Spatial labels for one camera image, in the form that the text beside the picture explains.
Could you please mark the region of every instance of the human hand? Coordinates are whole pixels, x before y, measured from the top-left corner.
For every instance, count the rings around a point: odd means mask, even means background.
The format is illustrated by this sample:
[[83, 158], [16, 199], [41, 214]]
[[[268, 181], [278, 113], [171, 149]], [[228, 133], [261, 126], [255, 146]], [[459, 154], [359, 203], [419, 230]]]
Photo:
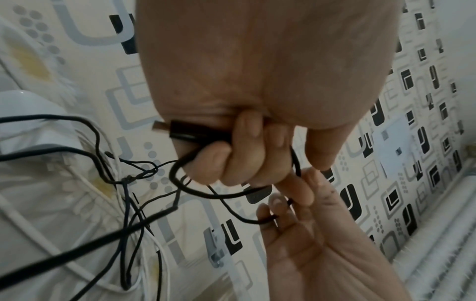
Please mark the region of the human hand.
[[[233, 145], [207, 146], [187, 174], [281, 183], [305, 194], [285, 193], [295, 201], [310, 199], [290, 175], [294, 128], [308, 128], [307, 158], [328, 169], [378, 97], [400, 13], [400, 0], [138, 0], [139, 54], [162, 118], [233, 133]], [[174, 144], [179, 157], [196, 147]]]
[[256, 213], [263, 219], [271, 208], [279, 216], [261, 226], [270, 300], [411, 301], [325, 177], [312, 168], [302, 177], [315, 193], [310, 207], [294, 203], [294, 214], [282, 196], [272, 196]]

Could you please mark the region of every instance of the wallpaper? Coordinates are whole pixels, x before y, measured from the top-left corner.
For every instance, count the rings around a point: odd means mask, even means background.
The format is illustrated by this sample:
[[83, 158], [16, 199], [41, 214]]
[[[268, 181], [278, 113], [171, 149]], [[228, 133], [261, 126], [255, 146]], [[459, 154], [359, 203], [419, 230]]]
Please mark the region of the wallpaper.
[[[83, 88], [122, 158], [157, 164], [175, 158], [170, 140], [150, 130], [160, 117], [134, 42], [134, 1], [16, 0], [2, 2], [0, 8], [3, 17], [41, 43]], [[438, 35], [437, 9], [432, 0], [407, 0], [402, 7], [395, 59], [385, 86], [335, 164], [323, 172], [356, 223], [389, 259], [418, 229], [422, 215], [463, 164], [458, 85]], [[387, 178], [374, 153], [372, 133], [400, 116], [416, 141], [418, 159], [396, 178]], [[305, 167], [309, 162], [304, 139], [304, 130], [297, 129], [293, 147]], [[170, 192], [174, 187], [167, 174], [164, 167], [131, 189], [142, 201]], [[224, 193], [247, 187], [215, 189]], [[242, 216], [255, 218], [258, 204], [271, 193], [268, 189], [229, 203]], [[171, 202], [154, 202], [147, 212]], [[173, 300], [268, 298], [259, 228], [240, 223], [218, 201], [183, 195], [179, 210], [152, 229], [169, 259]], [[210, 276], [204, 279], [204, 273]]]

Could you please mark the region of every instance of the white plastic object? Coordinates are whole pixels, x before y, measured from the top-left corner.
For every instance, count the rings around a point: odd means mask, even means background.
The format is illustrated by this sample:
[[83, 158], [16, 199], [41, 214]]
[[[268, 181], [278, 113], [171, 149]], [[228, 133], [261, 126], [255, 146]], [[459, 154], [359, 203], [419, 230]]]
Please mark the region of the white plastic object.
[[[0, 118], [36, 114], [68, 115], [64, 108], [30, 91], [0, 92]], [[3, 155], [58, 146], [83, 150], [71, 121], [31, 120], [0, 123], [0, 153]]]

